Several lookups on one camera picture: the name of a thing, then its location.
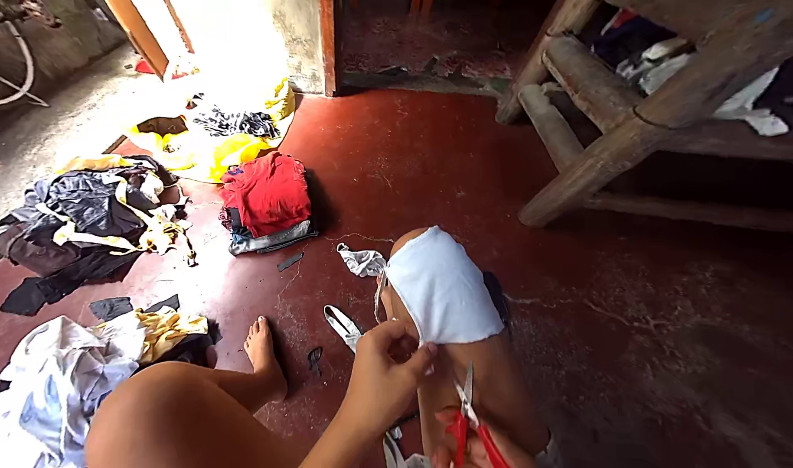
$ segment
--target red concrete floor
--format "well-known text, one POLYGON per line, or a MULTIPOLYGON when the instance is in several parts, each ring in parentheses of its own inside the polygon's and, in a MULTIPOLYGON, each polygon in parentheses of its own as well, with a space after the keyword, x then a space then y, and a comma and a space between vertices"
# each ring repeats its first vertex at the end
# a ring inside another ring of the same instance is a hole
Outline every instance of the red concrete floor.
MULTIPOLYGON (((375 280, 349 273, 336 244, 387 252, 439 224, 503 284, 525 377, 567 466, 793 466, 793 237, 592 211, 524 227, 516 210, 555 169, 532 127, 494 114, 484 97, 304 97, 281 150, 318 180, 322 236, 231 257, 215 188, 185 182, 200 265, 147 254, 123 282, 84 286, 35 317, 0 312, 0 370, 54 316, 92 325, 92 301, 146 306, 179 293, 184 311, 221 324, 218 367, 248 371, 246 327, 268 315, 290 395, 257 417, 303 453, 338 408, 353 360, 322 306, 363 330, 375 324, 375 280), (321 378, 307 368, 316 346, 321 378)), ((0 263, 0 303, 28 275, 0 263)), ((419 451, 416 421, 403 428, 405 451, 419 451)), ((371 447, 361 465, 383 464, 371 447)))

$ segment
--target hand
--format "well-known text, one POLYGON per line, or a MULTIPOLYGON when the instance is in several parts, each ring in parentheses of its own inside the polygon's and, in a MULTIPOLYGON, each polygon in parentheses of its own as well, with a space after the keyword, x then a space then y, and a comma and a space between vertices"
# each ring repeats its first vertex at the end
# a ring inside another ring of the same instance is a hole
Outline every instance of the hand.
POLYGON ((433 371, 437 346, 425 343, 404 364, 388 354, 394 341, 408 333, 405 321, 381 323, 359 339, 356 362, 336 419, 365 439, 381 436, 408 407, 426 373, 433 371))
MULTIPOLYGON (((459 409, 447 409, 437 413, 436 418, 448 426, 454 422, 454 418, 459 411, 459 409)), ((535 468, 535 458, 532 455, 515 445, 505 434, 488 425, 482 418, 480 419, 480 424, 489 428, 492 441, 495 442, 495 446, 497 446, 510 468, 535 468)), ((453 460, 454 452, 449 451, 445 446, 437 447, 431 458, 434 468, 450 468, 453 460)), ((483 441, 480 440, 474 431, 469 432, 469 438, 465 443, 465 463, 463 466, 465 468, 493 468, 483 446, 483 441)))

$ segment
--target brown fabric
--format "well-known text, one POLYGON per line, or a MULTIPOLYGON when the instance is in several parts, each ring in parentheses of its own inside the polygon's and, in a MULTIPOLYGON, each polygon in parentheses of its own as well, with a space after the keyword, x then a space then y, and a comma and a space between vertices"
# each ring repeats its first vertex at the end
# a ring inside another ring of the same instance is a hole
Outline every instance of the brown fabric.
POLYGON ((0 254, 15 265, 23 265, 38 276, 50 276, 81 256, 81 249, 71 242, 63 246, 50 242, 48 247, 30 242, 23 235, 27 227, 26 222, 18 222, 0 235, 0 254))

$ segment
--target toe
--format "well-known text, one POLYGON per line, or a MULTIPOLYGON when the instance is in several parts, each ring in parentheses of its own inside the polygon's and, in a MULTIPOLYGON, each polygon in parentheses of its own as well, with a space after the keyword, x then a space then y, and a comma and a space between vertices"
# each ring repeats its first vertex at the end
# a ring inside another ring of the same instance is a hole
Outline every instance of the toe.
POLYGON ((260 324, 260 329, 257 331, 260 335, 268 335, 269 334, 269 321, 266 320, 266 317, 261 315, 257 317, 256 324, 260 324))

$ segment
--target red t-shirt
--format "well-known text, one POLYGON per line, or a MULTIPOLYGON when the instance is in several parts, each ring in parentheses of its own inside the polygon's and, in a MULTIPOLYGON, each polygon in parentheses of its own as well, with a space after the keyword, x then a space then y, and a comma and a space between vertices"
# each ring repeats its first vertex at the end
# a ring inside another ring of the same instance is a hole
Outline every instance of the red t-shirt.
POLYGON ((220 196, 226 208, 237 208, 254 237, 292 228, 312 214, 304 164, 277 151, 223 174, 220 196))

